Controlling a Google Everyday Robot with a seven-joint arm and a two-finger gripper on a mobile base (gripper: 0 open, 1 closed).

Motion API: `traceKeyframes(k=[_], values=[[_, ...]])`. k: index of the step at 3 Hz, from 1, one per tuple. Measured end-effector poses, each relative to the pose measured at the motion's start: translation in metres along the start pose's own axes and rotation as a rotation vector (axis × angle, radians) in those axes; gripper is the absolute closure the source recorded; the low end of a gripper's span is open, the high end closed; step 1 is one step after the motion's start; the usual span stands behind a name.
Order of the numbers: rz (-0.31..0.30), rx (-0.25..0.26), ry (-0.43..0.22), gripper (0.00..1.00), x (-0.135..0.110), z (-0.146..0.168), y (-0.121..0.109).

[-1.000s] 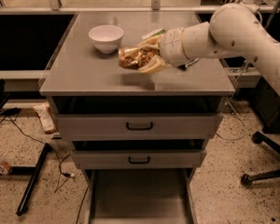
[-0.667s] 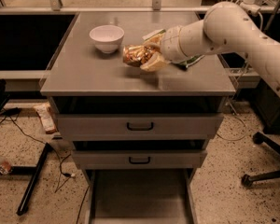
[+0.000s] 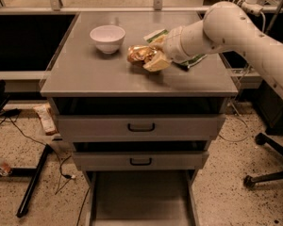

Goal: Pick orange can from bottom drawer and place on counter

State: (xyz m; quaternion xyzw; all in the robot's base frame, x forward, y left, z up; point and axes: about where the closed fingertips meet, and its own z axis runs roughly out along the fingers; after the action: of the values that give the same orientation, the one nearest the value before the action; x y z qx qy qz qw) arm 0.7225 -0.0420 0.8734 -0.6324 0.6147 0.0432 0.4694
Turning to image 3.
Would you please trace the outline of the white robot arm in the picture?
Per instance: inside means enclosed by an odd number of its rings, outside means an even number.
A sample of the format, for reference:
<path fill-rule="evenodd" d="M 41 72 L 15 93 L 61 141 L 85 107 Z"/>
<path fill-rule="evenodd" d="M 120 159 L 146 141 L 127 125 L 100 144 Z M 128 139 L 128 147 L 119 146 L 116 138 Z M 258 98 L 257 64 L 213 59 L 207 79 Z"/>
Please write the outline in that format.
<path fill-rule="evenodd" d="M 234 51 L 250 64 L 283 100 L 283 43 L 261 32 L 237 5 L 218 2 L 194 24 L 172 29 L 150 44 L 171 61 L 181 63 L 198 54 Z"/>

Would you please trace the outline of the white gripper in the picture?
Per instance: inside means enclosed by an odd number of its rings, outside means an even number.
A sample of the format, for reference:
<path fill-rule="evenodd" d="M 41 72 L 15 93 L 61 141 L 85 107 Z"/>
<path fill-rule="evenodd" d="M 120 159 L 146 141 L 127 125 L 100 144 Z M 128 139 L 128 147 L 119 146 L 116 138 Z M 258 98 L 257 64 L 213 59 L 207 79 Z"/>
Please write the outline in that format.
<path fill-rule="evenodd" d="M 149 46 L 153 49 L 163 50 L 165 55 L 161 51 L 158 51 L 143 67 L 148 72 L 158 72 L 171 65 L 169 59 L 175 63 L 183 63 L 190 60 L 191 55 L 185 51 L 183 46 L 183 42 L 188 41 L 189 32 L 190 29 L 187 26 L 179 26 L 172 29 L 166 37 L 165 35 L 161 35 L 152 38 Z"/>

